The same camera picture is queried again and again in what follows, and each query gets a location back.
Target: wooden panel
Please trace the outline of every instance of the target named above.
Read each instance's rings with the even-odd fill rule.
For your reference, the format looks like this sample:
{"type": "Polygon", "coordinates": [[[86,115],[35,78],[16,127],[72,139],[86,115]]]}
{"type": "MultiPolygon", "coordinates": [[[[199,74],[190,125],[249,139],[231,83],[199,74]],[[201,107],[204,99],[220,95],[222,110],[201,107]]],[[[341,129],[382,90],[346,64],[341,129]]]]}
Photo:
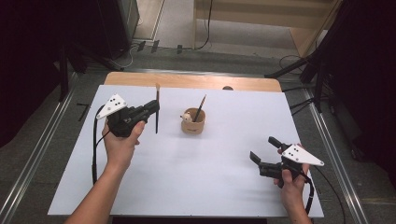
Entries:
{"type": "Polygon", "coordinates": [[[105,80],[106,85],[155,86],[155,83],[175,88],[221,90],[230,86],[236,91],[282,91],[279,82],[271,78],[112,72],[105,80]]]}
{"type": "Polygon", "coordinates": [[[332,7],[328,8],[328,13],[318,19],[318,27],[313,29],[290,28],[290,34],[301,57],[306,57],[323,30],[332,25],[337,14],[337,9],[341,4],[340,0],[332,1],[332,7]]]}
{"type": "MultiPolygon", "coordinates": [[[[334,1],[217,0],[213,3],[211,20],[318,28],[334,1]]],[[[196,0],[196,18],[207,19],[209,7],[209,0],[196,0]]]]}

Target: tripod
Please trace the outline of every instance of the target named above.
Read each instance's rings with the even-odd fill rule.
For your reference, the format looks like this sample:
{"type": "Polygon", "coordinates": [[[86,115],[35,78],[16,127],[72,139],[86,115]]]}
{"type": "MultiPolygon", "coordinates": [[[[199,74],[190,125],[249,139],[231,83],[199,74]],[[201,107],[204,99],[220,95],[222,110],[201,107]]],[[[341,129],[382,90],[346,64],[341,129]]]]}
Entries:
{"type": "Polygon", "coordinates": [[[336,43],[339,41],[340,37],[338,34],[341,32],[342,24],[345,22],[348,15],[350,15],[350,12],[354,9],[355,2],[356,0],[344,0],[341,3],[339,12],[335,17],[332,27],[329,29],[328,33],[324,36],[323,41],[319,44],[319,46],[315,49],[313,53],[273,74],[264,75],[264,77],[279,78],[294,69],[306,65],[305,69],[300,74],[300,81],[302,83],[309,83],[315,76],[315,74],[318,74],[314,95],[314,104],[318,112],[321,113],[319,102],[322,91],[323,78],[328,74],[327,64],[329,63],[329,58],[327,58],[327,55],[329,54],[330,50],[332,50],[333,46],[335,46],[336,43]]]}

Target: gray floor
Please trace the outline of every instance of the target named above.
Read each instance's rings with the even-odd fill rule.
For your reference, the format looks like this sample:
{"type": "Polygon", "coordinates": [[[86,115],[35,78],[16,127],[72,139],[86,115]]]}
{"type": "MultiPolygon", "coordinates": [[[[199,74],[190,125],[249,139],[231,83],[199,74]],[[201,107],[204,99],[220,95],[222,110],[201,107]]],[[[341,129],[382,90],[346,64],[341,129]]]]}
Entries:
{"type": "MultiPolygon", "coordinates": [[[[278,63],[280,58],[292,54],[290,50],[293,50],[282,51],[286,48],[275,45],[272,50],[263,51],[262,55],[256,55],[252,53],[249,46],[244,48],[241,44],[244,40],[244,37],[238,40],[237,45],[240,49],[238,53],[233,51],[234,49],[226,52],[227,48],[213,48],[219,42],[216,38],[212,40],[212,49],[215,49],[212,51],[185,50],[181,54],[176,54],[175,49],[158,49],[156,53],[150,53],[150,47],[146,47],[139,52],[134,49],[131,51],[134,61],[131,66],[126,68],[126,71],[158,69],[216,72],[222,73],[224,76],[262,77],[263,74],[270,74],[279,70],[278,63]]],[[[289,46],[290,39],[287,36],[283,36],[283,43],[285,46],[289,46]]],[[[117,60],[117,63],[127,64],[130,60],[131,56],[125,54],[117,60]]],[[[295,59],[284,60],[282,64],[292,63],[293,60],[295,59]]],[[[68,107],[48,146],[45,147],[45,154],[43,154],[28,188],[25,190],[21,201],[17,202],[18,206],[10,223],[60,223],[64,221],[64,217],[49,217],[47,212],[84,121],[84,119],[78,121],[84,110],[84,106],[78,104],[89,104],[92,101],[98,85],[104,82],[109,72],[98,63],[89,59],[87,59],[87,62],[89,62],[90,67],[86,74],[77,74],[73,79],[75,81],[72,84],[72,95],[70,95],[68,107]]],[[[279,79],[282,89],[301,86],[297,80],[298,76],[296,75],[286,75],[279,79]]],[[[25,123],[19,134],[9,144],[0,148],[1,204],[6,201],[8,193],[20,176],[25,163],[28,162],[40,135],[45,130],[51,114],[58,106],[59,92],[59,88],[54,90],[43,105],[32,114],[32,117],[25,123]]],[[[304,91],[302,90],[288,91],[286,96],[290,105],[305,100],[304,91]]],[[[363,210],[369,222],[396,223],[394,215],[396,214],[396,192],[389,183],[387,174],[372,162],[358,162],[351,158],[350,147],[337,120],[327,109],[326,102],[322,103],[322,107],[324,109],[323,117],[326,119],[338,153],[342,158],[342,163],[345,165],[352,185],[361,199],[363,210]]],[[[341,189],[334,169],[331,166],[332,163],[324,149],[317,124],[310,109],[306,108],[295,115],[294,122],[302,144],[314,150],[315,154],[328,164],[320,168],[320,171],[329,179],[336,192],[335,194],[332,191],[331,186],[323,175],[316,169],[311,169],[325,215],[325,218],[315,219],[315,223],[343,223],[344,216],[336,195],[340,197],[345,209],[346,223],[355,223],[353,216],[349,212],[346,196],[341,189]]],[[[289,222],[285,218],[279,218],[271,219],[269,223],[289,222]]]]}

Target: wrist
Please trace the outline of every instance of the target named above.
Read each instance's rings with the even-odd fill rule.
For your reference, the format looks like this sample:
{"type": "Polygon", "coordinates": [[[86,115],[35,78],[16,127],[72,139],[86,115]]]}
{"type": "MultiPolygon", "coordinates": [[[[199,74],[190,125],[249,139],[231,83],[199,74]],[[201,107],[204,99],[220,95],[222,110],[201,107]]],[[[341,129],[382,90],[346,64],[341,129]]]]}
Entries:
{"type": "Polygon", "coordinates": [[[111,175],[114,177],[122,178],[126,172],[126,169],[122,166],[117,164],[110,164],[108,163],[103,171],[103,175],[111,175]]]}

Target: wooden table edge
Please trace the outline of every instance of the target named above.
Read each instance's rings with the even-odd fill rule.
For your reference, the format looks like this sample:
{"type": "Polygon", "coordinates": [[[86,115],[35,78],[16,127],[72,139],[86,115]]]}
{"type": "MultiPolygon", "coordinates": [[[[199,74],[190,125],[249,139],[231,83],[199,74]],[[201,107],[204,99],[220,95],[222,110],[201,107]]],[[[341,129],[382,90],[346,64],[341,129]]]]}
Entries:
{"type": "Polygon", "coordinates": [[[282,92],[276,79],[264,77],[227,77],[219,75],[110,72],[105,85],[155,86],[168,88],[190,88],[222,90],[232,87],[235,91],[272,91],[282,92]]]}

